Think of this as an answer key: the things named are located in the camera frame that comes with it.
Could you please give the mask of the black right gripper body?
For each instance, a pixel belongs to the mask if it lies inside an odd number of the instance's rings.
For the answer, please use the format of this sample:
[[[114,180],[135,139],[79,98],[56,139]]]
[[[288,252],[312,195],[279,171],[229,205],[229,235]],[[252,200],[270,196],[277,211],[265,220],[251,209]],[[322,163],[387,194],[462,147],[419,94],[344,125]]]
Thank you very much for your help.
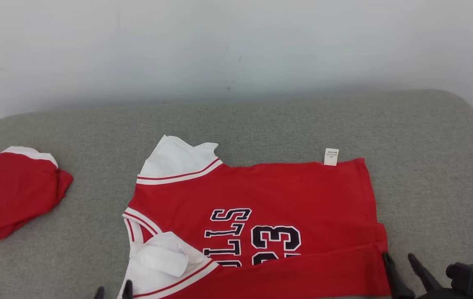
[[[469,299],[469,297],[453,288],[440,288],[429,291],[417,299]]]

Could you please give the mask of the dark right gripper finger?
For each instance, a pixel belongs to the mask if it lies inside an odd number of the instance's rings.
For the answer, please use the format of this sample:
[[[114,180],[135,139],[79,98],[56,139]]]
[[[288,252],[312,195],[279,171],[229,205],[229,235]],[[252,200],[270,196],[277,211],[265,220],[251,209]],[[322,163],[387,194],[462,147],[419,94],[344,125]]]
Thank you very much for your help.
[[[386,276],[388,277],[388,285],[390,288],[390,295],[392,299],[414,299],[414,292],[407,287],[396,269],[396,263],[388,252],[381,255]]]
[[[413,253],[409,253],[407,259],[412,270],[421,280],[427,294],[436,294],[443,290],[443,286],[435,279],[432,273],[422,265]]]

